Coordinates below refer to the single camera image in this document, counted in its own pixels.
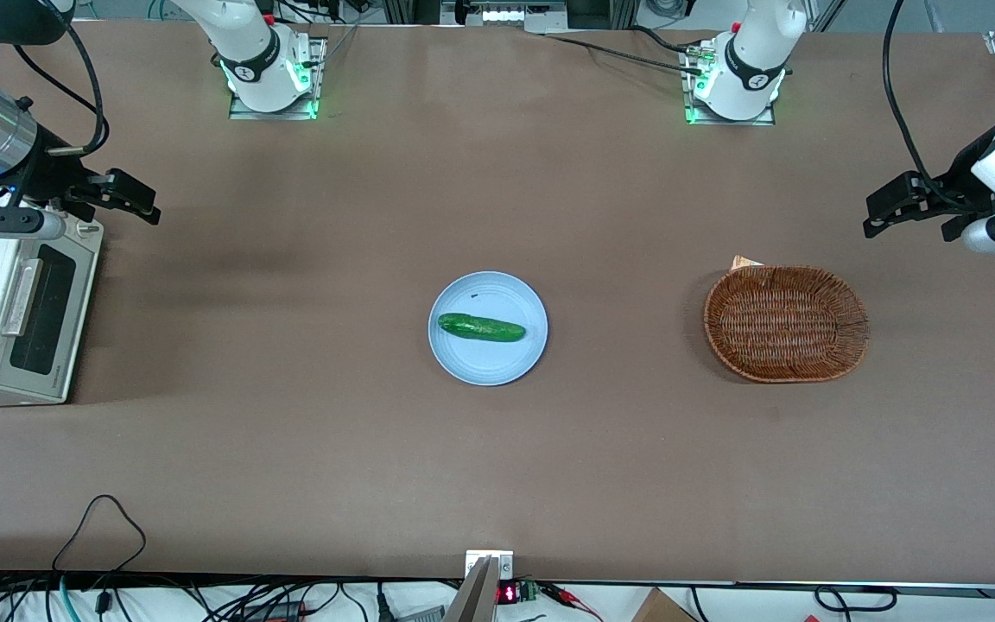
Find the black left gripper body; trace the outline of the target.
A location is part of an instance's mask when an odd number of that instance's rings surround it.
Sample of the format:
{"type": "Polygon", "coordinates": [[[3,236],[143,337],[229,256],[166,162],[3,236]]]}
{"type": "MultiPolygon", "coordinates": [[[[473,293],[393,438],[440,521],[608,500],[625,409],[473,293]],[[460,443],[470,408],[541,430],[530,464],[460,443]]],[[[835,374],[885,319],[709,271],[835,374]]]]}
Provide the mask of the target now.
{"type": "Polygon", "coordinates": [[[970,167],[952,167],[932,178],[928,207],[941,213],[968,215],[973,219],[995,215],[995,198],[991,189],[972,173],[970,167]]]}

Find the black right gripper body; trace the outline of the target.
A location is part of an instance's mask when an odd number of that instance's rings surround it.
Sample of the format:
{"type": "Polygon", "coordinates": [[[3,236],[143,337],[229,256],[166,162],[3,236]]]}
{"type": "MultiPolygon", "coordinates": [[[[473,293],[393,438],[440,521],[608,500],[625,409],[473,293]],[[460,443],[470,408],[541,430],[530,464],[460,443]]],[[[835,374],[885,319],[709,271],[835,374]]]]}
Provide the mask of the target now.
{"type": "Polygon", "coordinates": [[[25,200],[42,207],[54,201],[60,210],[94,210],[83,200],[76,200],[75,187],[87,187],[95,176],[78,156],[52,156],[48,147],[66,147],[67,142],[47,129],[39,129],[30,154],[4,174],[4,187],[12,187],[25,200]]]}

